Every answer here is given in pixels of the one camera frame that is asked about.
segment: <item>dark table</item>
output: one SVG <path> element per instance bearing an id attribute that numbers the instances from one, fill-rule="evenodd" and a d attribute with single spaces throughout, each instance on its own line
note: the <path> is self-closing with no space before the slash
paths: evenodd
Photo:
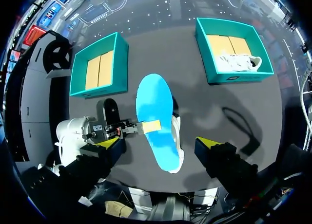
<path id="1" fill-rule="evenodd" d="M 195 27 L 177 27 L 126 38 L 128 92 L 92 99 L 70 97 L 71 118 L 96 116 L 97 102 L 113 98 L 121 119 L 136 121 L 138 85 L 146 75 L 158 73 L 176 99 L 181 116 L 181 146 L 185 151 L 180 172 L 162 171 L 146 137 L 130 135 L 126 138 L 127 152 L 112 169 L 109 181 L 159 192 L 220 186 L 194 154 L 197 136 L 234 144 L 247 162 L 259 165 L 259 170 L 275 161 L 282 130 L 277 76 L 257 83 L 209 85 L 194 33 Z"/>

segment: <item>teal box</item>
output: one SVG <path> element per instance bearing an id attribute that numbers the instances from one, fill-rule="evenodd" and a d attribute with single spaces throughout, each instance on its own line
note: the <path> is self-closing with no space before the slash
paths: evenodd
<path id="1" fill-rule="evenodd" d="M 206 35 L 244 38 L 253 56 L 262 58 L 257 72 L 219 72 Z M 195 37 L 204 63 L 208 83 L 261 81 L 274 74 L 268 53 L 254 27 L 230 20 L 197 18 Z"/>
<path id="2" fill-rule="evenodd" d="M 128 90 L 128 43 L 119 33 L 110 34 L 75 55 L 70 81 L 70 96 L 95 97 Z M 92 89 L 85 89 L 88 61 L 113 50 L 112 82 Z"/>

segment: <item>cardboard flap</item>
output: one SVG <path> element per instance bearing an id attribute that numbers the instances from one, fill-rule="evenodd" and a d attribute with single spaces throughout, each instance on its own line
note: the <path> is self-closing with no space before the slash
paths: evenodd
<path id="1" fill-rule="evenodd" d="M 112 84 L 112 69 L 113 69 L 114 51 L 109 51 L 101 55 L 98 75 L 98 86 Z"/>
<path id="2" fill-rule="evenodd" d="M 212 47 L 214 56 L 220 56 L 224 53 L 234 55 L 235 51 L 232 47 L 229 37 L 218 35 L 207 35 L 207 39 Z"/>
<path id="3" fill-rule="evenodd" d="M 237 55 L 252 55 L 244 38 L 229 37 L 229 39 Z"/>
<path id="4" fill-rule="evenodd" d="M 98 86 L 98 73 L 99 73 L 100 56 L 88 61 L 86 86 L 85 89 L 92 89 Z"/>

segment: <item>blue shoe insole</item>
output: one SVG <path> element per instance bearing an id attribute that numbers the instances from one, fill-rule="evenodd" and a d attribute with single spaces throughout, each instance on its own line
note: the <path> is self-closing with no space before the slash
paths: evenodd
<path id="1" fill-rule="evenodd" d="M 145 134 L 159 167 L 179 167 L 179 155 L 172 132 L 173 100 L 166 81 L 158 74 L 144 77 L 137 89 L 136 115 L 139 122 L 159 120 L 161 130 Z"/>

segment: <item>cardboard piece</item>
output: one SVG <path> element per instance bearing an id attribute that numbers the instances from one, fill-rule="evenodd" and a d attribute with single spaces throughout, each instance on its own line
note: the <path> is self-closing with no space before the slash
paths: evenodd
<path id="1" fill-rule="evenodd" d="M 207 35 L 207 39 L 211 44 L 212 53 L 214 56 L 220 56 L 224 53 L 230 55 L 235 54 L 229 37 L 219 35 Z"/>
<path id="2" fill-rule="evenodd" d="M 159 120 L 150 121 L 150 122 L 143 122 L 142 127 L 143 127 L 144 134 L 147 134 L 147 133 L 153 132 L 153 131 L 160 131 L 161 130 L 161 125 L 160 125 Z"/>
<path id="3" fill-rule="evenodd" d="M 229 39 L 237 55 L 252 55 L 244 38 L 229 37 Z"/>
<path id="4" fill-rule="evenodd" d="M 88 61 L 85 89 L 92 89 L 98 86 L 100 56 Z"/>
<path id="5" fill-rule="evenodd" d="M 113 51 L 109 51 L 101 55 L 99 74 L 98 74 L 98 86 L 112 84 L 112 69 L 113 69 Z"/>

